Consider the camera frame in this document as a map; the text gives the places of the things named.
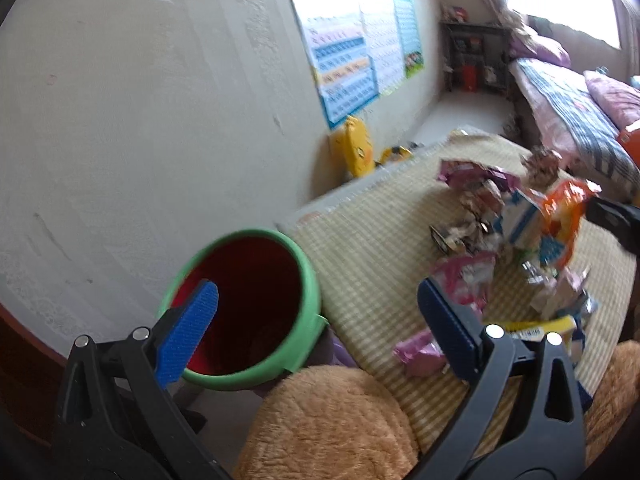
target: checkered tablecloth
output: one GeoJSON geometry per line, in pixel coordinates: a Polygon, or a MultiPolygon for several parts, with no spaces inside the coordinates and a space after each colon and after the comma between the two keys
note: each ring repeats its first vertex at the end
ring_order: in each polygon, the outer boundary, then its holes
{"type": "MultiPolygon", "coordinates": [[[[415,292],[441,256],[429,225],[463,216],[456,193],[436,182],[441,158],[471,158],[523,174],[526,150],[497,136],[453,137],[344,197],[327,209],[307,207],[285,231],[313,263],[324,312],[358,364],[395,396],[426,450],[466,393],[452,372],[407,378],[391,351],[425,328],[415,292]]],[[[635,261],[608,232],[583,220],[572,267],[591,267],[588,290],[601,308],[587,329],[588,342],[577,377],[594,393],[620,335],[634,281],[635,261]]],[[[498,263],[485,320],[535,319],[527,305],[532,290],[515,264],[498,263]]],[[[495,445],[516,395],[511,380],[478,449],[495,445]]]]}

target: educational chart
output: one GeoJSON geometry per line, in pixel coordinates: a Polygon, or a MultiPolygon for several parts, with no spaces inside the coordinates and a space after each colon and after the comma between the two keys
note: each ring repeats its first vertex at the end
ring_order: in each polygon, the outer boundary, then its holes
{"type": "Polygon", "coordinates": [[[390,94],[406,78],[394,0],[360,0],[360,12],[378,91],[390,94]]]}
{"type": "Polygon", "coordinates": [[[378,96],[359,0],[292,0],[331,128],[378,96]]]}
{"type": "Polygon", "coordinates": [[[291,0],[331,128],[424,67],[412,0],[291,0]]]}
{"type": "Polygon", "coordinates": [[[412,0],[394,0],[394,6],[396,8],[398,33],[404,57],[404,70],[406,76],[411,77],[424,68],[414,2],[412,0]]]}

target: silver rivet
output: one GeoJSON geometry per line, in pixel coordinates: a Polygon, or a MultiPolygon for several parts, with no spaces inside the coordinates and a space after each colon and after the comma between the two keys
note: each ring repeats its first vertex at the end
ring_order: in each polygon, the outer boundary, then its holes
{"type": "Polygon", "coordinates": [[[139,326],[131,335],[136,341],[144,341],[149,337],[149,329],[146,326],[139,326]]]}
{"type": "Polygon", "coordinates": [[[493,339],[500,339],[504,335],[504,329],[500,325],[487,325],[484,331],[493,339]]]}
{"type": "Polygon", "coordinates": [[[79,335],[78,337],[76,337],[76,341],[74,342],[74,344],[78,348],[84,348],[89,344],[89,336],[79,335]]]}
{"type": "Polygon", "coordinates": [[[549,332],[546,335],[546,340],[553,346],[560,346],[562,344],[562,336],[558,332],[549,332]]]}

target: floor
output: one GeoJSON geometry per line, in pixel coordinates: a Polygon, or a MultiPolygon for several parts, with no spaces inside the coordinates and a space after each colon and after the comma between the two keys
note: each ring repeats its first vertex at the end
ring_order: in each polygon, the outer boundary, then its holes
{"type": "MultiPolygon", "coordinates": [[[[505,99],[487,94],[447,92],[434,106],[413,139],[425,145],[440,142],[459,126],[474,126],[500,134],[513,107],[505,99]]],[[[230,473],[262,399],[253,392],[201,393],[191,408],[209,421],[199,436],[203,444],[230,473]]]]}

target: brown plush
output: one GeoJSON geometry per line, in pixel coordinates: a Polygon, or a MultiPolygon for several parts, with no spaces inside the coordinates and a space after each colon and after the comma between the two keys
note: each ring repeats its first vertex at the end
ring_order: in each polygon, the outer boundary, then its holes
{"type": "MultiPolygon", "coordinates": [[[[616,346],[585,416],[587,465],[640,397],[640,344],[616,346]]],[[[399,480],[417,443],[398,403],[362,370],[312,367],[274,389],[252,425],[236,480],[399,480]]]]}
{"type": "Polygon", "coordinates": [[[607,447],[640,398],[640,344],[619,343],[584,417],[587,465],[607,447]]]}

